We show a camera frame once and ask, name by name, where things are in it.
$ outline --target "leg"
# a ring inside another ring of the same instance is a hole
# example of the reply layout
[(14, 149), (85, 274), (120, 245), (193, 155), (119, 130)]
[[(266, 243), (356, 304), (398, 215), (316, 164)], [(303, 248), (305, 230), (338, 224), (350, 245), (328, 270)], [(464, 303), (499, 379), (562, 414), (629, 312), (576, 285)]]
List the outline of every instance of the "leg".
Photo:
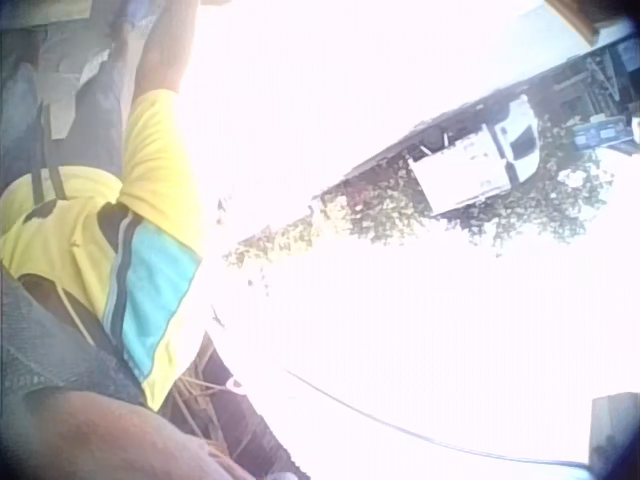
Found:
[(36, 72), (32, 65), (22, 63), (2, 88), (0, 195), (14, 181), (31, 173), (33, 161), (41, 161), (38, 104)]
[(122, 176), (121, 95), (131, 28), (122, 25), (100, 70), (76, 95), (76, 117), (61, 142), (57, 163), (99, 168)]

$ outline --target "turquoise stripe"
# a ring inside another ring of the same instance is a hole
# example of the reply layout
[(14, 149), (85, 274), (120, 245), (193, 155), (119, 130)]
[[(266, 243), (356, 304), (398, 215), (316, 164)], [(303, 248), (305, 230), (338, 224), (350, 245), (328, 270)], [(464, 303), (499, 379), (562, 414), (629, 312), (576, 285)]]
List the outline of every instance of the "turquoise stripe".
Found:
[(155, 225), (144, 221), (136, 230), (122, 338), (140, 382), (151, 373), (156, 349), (199, 265), (192, 250)]

